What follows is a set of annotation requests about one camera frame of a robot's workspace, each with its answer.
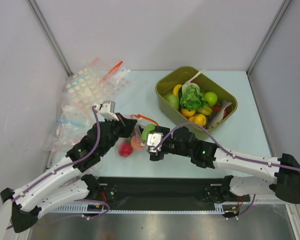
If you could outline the red toy apple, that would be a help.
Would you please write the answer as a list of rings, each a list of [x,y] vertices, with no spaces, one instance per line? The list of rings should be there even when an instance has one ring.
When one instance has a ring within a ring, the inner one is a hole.
[[[123,157],[127,158],[133,153],[133,148],[129,142],[122,142],[118,148],[118,154]]]

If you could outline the green toy cucumber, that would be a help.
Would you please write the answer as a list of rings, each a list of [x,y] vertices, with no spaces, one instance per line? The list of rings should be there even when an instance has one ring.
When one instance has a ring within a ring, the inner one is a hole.
[[[155,124],[148,124],[142,131],[141,139],[143,142],[147,140],[148,134],[156,128]]]

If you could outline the toy peach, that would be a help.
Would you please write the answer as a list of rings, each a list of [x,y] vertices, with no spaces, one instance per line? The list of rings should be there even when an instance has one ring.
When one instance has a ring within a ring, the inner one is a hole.
[[[142,142],[138,142],[138,138],[135,135],[131,138],[130,144],[135,151],[141,151],[145,148]]]

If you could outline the clear orange-zipper bag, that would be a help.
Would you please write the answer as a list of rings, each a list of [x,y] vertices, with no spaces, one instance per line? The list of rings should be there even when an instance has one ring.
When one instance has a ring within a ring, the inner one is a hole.
[[[131,115],[129,116],[129,118],[130,118],[130,119],[137,120],[137,124],[136,124],[136,126],[134,127],[134,131],[133,131],[132,135],[131,135],[130,137],[128,137],[128,138],[125,138],[125,139],[123,140],[123,142],[129,142],[129,143],[131,143],[131,138],[132,138],[133,136],[136,136],[137,139],[138,139],[138,142],[144,144],[144,149],[143,149],[143,150],[145,150],[145,149],[146,149],[146,141],[145,141],[145,142],[142,141],[142,132],[143,132],[144,128],[145,128],[148,124],[154,124],[154,125],[156,125],[156,126],[158,126],[159,124],[158,124],[157,121],[155,121],[155,120],[153,120],[153,119],[151,119],[151,118],[149,118],[149,117],[147,117],[147,116],[141,115],[141,114],[131,114]]]

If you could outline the olive green plastic bin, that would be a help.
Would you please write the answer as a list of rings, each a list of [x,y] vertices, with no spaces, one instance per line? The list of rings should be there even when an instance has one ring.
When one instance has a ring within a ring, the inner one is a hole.
[[[202,71],[181,66],[157,82],[160,110],[174,123],[216,130],[238,107],[237,99]]]

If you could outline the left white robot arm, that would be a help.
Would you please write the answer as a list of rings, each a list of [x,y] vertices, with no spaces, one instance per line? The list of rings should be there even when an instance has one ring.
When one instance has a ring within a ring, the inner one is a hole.
[[[21,233],[37,223],[47,212],[70,202],[104,200],[100,184],[86,171],[120,138],[128,138],[137,120],[123,117],[118,120],[97,121],[87,134],[70,149],[57,164],[19,189],[6,188],[0,193],[3,202],[12,200],[11,227]]]

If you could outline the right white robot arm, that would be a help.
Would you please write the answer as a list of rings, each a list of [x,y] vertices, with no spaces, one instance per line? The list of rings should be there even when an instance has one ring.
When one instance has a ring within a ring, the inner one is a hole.
[[[146,138],[151,161],[173,154],[190,158],[200,168],[229,169],[247,174],[228,175],[220,188],[221,196],[232,201],[244,195],[275,195],[279,200],[300,204],[300,164],[290,154],[281,157],[258,157],[232,151],[215,140],[199,140],[185,126],[173,129],[156,126]]]

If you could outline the pile of spare zip bags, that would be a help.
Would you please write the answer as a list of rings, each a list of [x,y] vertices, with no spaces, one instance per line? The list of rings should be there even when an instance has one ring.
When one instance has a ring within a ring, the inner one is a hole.
[[[92,106],[113,101],[130,87],[129,71],[122,60],[106,63],[97,57],[69,76],[59,101],[61,113],[43,149],[55,153],[78,143],[96,122]]]

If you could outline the yellow toy pear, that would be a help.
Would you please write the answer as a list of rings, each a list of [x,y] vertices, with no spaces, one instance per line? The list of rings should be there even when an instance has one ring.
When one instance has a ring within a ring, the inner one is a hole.
[[[195,109],[193,109],[193,110],[189,110],[189,109],[187,109],[187,108],[182,108],[182,109],[181,109],[181,114],[182,114],[183,116],[185,116],[186,118],[193,117],[193,116],[195,115],[195,113],[196,113],[196,110],[195,110]]]

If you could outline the green toy bell pepper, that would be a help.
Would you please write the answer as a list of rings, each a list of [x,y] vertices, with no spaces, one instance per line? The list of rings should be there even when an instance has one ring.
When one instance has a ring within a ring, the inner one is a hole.
[[[180,107],[179,97],[174,94],[168,94],[165,98],[166,102],[172,107],[174,110],[178,111]]]

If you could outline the yellow toy star fruit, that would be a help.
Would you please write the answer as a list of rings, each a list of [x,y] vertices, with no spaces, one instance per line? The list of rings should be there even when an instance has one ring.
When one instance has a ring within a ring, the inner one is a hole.
[[[205,116],[209,116],[212,114],[213,110],[209,106],[205,105],[204,107],[198,109],[197,112]]]

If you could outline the green toy cabbage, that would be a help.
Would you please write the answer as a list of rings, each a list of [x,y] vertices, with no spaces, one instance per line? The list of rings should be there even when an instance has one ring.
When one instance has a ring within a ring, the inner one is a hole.
[[[200,87],[192,82],[188,82],[181,87],[181,97],[179,100],[182,109],[199,110],[206,104],[204,94]]]

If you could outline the grey toy fish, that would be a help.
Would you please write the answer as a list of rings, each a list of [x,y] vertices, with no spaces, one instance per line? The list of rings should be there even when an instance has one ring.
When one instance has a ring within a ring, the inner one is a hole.
[[[232,104],[232,102],[223,100],[220,109],[216,110],[208,117],[208,123],[206,125],[206,128],[212,129],[216,127],[223,120],[226,108],[228,108]]]

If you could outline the yellow toy banana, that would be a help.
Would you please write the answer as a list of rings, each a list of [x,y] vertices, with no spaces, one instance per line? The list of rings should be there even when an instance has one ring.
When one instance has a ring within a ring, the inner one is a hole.
[[[182,94],[182,84],[177,84],[173,90],[172,90],[172,94],[177,96],[177,97],[180,97],[181,94]]]

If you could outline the red toy chili pepper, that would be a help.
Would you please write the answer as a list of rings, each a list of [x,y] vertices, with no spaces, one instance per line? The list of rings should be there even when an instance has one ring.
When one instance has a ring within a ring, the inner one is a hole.
[[[214,112],[216,112],[216,111],[220,110],[221,108],[222,108],[221,106],[216,106],[216,107],[213,109],[213,111],[212,111],[212,112],[214,113]]]

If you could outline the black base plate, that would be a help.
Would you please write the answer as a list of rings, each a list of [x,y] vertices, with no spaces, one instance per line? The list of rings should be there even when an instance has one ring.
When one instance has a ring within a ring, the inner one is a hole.
[[[118,201],[177,201],[203,203],[248,203],[248,195],[237,196],[226,189],[222,178],[99,177],[95,200],[107,204]]]

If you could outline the aluminium frame rail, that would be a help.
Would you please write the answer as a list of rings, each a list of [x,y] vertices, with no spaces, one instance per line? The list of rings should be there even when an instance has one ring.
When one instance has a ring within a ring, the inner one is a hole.
[[[275,195],[256,195],[254,199],[254,204],[280,205],[290,203],[277,198]]]

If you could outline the left aluminium corner post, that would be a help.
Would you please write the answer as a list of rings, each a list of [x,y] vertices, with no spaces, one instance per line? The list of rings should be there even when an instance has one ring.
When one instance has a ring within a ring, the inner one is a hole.
[[[30,10],[32,11],[32,14],[37,21],[38,25],[40,26],[44,36],[46,37],[51,49],[53,50],[55,56],[57,57],[59,63],[61,64],[61,67],[66,72],[67,76],[73,74],[70,65],[57,41],[55,38],[54,33],[52,32],[49,23],[47,22],[40,6],[38,5],[36,0],[26,0],[26,3],[28,4]]]

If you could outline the aluminium corner post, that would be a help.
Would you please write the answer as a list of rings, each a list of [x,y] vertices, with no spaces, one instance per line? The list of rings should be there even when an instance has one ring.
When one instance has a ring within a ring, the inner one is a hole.
[[[257,52],[255,53],[251,63],[249,64],[246,74],[249,77],[253,72],[254,68],[260,61],[262,55],[264,54],[268,44],[270,43],[271,39],[273,38],[274,34],[276,33],[277,28],[279,27],[281,21],[285,17],[286,12],[288,11],[289,7],[293,3],[293,0],[284,0],[280,5],[273,21],[271,22]]]
[[[73,74],[70,65],[57,41],[55,38],[54,33],[52,32],[49,23],[47,22],[40,6],[38,5],[36,0],[26,0],[26,3],[28,4],[30,10],[32,11],[32,14],[37,21],[38,25],[40,26],[44,36],[46,37],[51,49],[53,50],[55,56],[57,57],[59,63],[61,64],[61,67],[66,72],[67,76]]]

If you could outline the right aluminium corner post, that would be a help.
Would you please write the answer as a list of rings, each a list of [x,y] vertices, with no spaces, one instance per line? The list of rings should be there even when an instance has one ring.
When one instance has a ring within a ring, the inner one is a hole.
[[[254,68],[260,61],[262,55],[264,54],[268,44],[270,43],[271,39],[273,38],[274,34],[276,33],[277,28],[279,27],[281,21],[285,17],[286,12],[288,11],[289,7],[293,3],[293,0],[284,0],[280,5],[273,21],[271,22],[257,52],[255,53],[251,63],[249,64],[246,74],[249,77],[253,72]]]

